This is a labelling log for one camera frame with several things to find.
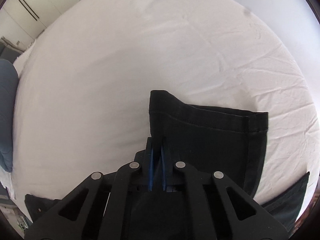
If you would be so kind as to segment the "blue rolled duvet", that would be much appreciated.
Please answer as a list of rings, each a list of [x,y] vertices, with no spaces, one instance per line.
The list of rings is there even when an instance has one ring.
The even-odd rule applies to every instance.
[[[12,126],[18,87],[18,74],[11,62],[1,59],[1,167],[12,172]]]

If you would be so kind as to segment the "white bed mattress sheet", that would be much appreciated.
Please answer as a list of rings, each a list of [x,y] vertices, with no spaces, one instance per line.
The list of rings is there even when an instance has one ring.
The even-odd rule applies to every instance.
[[[149,136],[149,96],[267,112],[263,204],[319,175],[319,124],[278,36],[233,0],[81,0],[15,62],[11,195],[61,199],[92,172],[133,159]]]

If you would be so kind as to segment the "black denim pants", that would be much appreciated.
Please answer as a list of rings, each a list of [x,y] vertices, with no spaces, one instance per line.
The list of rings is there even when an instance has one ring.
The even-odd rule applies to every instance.
[[[198,171],[221,171],[254,200],[266,157],[268,114],[181,102],[153,90],[149,103],[153,149],[152,183],[132,190],[132,209],[124,239],[193,239],[181,190],[163,183],[162,161],[178,158]],[[302,206],[309,175],[260,205],[289,237]]]

